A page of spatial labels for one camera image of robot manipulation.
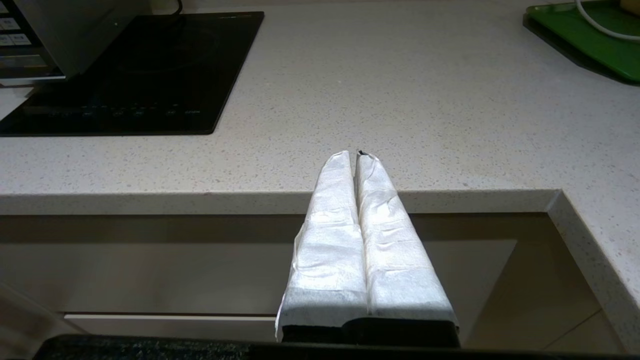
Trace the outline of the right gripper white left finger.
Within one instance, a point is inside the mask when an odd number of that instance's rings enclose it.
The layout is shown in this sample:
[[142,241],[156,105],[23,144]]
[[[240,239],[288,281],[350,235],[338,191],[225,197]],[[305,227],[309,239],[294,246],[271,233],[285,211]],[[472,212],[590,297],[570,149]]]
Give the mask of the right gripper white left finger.
[[342,151],[320,169],[294,239],[275,336],[283,342],[290,327],[341,328],[367,314],[364,240],[350,153]]

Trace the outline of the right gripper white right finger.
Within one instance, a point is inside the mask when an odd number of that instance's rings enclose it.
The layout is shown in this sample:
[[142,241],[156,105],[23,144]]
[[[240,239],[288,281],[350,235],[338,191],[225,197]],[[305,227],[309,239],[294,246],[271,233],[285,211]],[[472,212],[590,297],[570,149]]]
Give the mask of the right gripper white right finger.
[[450,299],[382,162],[359,153],[355,180],[369,314],[457,324]]

